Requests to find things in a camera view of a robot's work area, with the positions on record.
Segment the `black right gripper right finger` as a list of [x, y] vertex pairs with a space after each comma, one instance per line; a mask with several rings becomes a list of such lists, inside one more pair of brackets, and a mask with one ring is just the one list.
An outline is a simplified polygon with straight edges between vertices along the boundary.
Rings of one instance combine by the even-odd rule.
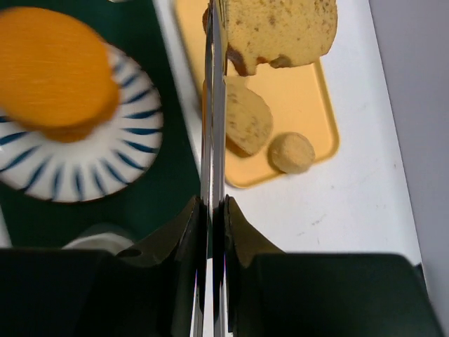
[[234, 336], [442, 336], [418, 270], [394, 253], [286, 253], [224, 202]]

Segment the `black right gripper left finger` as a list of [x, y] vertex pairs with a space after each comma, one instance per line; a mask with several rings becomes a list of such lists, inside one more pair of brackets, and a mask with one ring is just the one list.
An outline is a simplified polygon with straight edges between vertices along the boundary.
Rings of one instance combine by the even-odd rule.
[[113, 255], [2, 249], [2, 336], [188, 336], [203, 253], [194, 197], [161, 228]]

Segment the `seeded bread slice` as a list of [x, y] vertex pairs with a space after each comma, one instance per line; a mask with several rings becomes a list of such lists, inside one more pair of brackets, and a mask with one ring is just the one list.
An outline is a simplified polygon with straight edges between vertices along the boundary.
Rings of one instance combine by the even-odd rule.
[[227, 59], [237, 74], [253, 76], [259, 64], [291, 68], [326, 55], [337, 33], [333, 0], [225, 1]]
[[226, 135], [243, 156], [257, 154], [269, 140], [273, 116], [264, 99], [240, 77], [227, 77]]

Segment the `metal tongs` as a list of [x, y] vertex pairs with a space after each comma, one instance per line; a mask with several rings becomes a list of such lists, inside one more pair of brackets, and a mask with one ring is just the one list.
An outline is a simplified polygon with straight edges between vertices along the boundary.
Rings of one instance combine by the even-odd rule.
[[213, 335], [227, 335], [225, 308], [225, 117], [227, 103], [227, 2], [210, 1], [206, 15], [205, 76], [202, 93], [201, 202], [206, 259], [212, 262]]

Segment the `round orange bread loaf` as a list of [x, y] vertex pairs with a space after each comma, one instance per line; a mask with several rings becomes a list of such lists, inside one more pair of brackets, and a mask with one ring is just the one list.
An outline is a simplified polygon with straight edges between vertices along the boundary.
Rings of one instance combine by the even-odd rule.
[[72, 16], [16, 6], [1, 11], [1, 108], [28, 131], [70, 143], [119, 105], [106, 41]]

